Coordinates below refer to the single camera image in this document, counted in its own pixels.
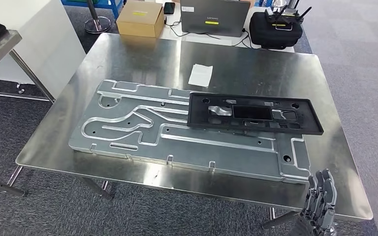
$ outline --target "black plastic tray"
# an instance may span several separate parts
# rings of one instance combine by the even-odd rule
[[[188,126],[224,130],[322,135],[309,99],[190,94]]]

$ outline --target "metal pole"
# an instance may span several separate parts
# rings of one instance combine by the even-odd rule
[[[24,60],[19,56],[19,54],[13,49],[9,52],[9,55],[17,62],[21,69],[27,74],[27,76],[34,82],[35,85],[48,97],[50,102],[54,103],[55,99],[51,93],[46,89],[43,83],[37,78],[34,72],[28,67]]]
[[[94,20],[96,30],[99,31],[101,30],[101,27],[100,27],[99,19],[97,17],[94,3],[92,2],[92,0],[87,0],[87,2],[88,2],[89,11],[91,11],[92,19]]]
[[[103,190],[103,191],[106,191],[106,187],[108,187],[108,181],[104,180],[104,181],[102,182],[102,190]]]
[[[290,0],[289,1],[289,4],[287,5],[288,8],[296,8],[296,3],[298,2],[299,0]]]
[[[8,186],[8,185],[1,183],[1,182],[0,182],[0,191],[4,191],[6,193],[10,193],[10,194],[20,196],[20,197],[25,195],[25,191],[18,189],[18,188]]]
[[[14,185],[15,180],[17,179],[21,170],[22,170],[22,166],[17,166],[17,168],[15,169],[14,173],[11,175],[11,178],[9,179],[9,181],[7,183],[8,186],[12,187]]]
[[[38,101],[49,101],[46,97],[35,97],[35,96],[29,96],[29,95],[23,95],[23,94],[14,94],[14,93],[8,93],[8,92],[0,92],[1,97],[14,97],[14,98],[22,98],[22,99],[30,99],[30,100],[38,100]]]
[[[283,224],[285,222],[293,220],[297,215],[299,215],[299,212],[296,211],[290,211],[284,215],[281,215],[273,220],[269,220],[263,224],[261,224],[261,227],[264,230],[269,230],[272,227],[275,227],[277,225]]]
[[[111,200],[112,196],[107,193],[105,190],[103,190],[99,185],[97,185],[95,182],[93,182],[90,178],[84,178],[84,177],[77,177],[82,183],[86,184],[89,188],[91,188],[93,191],[95,191],[97,194],[102,196],[105,199]]]
[[[85,22],[85,30],[88,33],[103,33],[111,28],[111,21],[103,16],[98,16],[95,10],[94,3],[92,0],[86,0],[88,3],[89,11],[91,12],[92,19]]]

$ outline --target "black bag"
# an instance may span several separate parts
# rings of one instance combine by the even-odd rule
[[[268,49],[293,47],[302,37],[300,24],[272,24],[264,12],[255,12],[250,20],[250,37],[253,44]]]

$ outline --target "screw hole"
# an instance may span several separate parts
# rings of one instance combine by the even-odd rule
[[[284,156],[283,156],[283,160],[284,160],[285,162],[290,162],[292,159],[290,158],[290,156],[288,156],[288,155],[284,155]]]

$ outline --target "robotic hand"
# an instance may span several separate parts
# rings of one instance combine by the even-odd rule
[[[290,236],[336,236],[333,221],[337,190],[328,169],[309,176],[310,183],[304,208],[296,220]]]

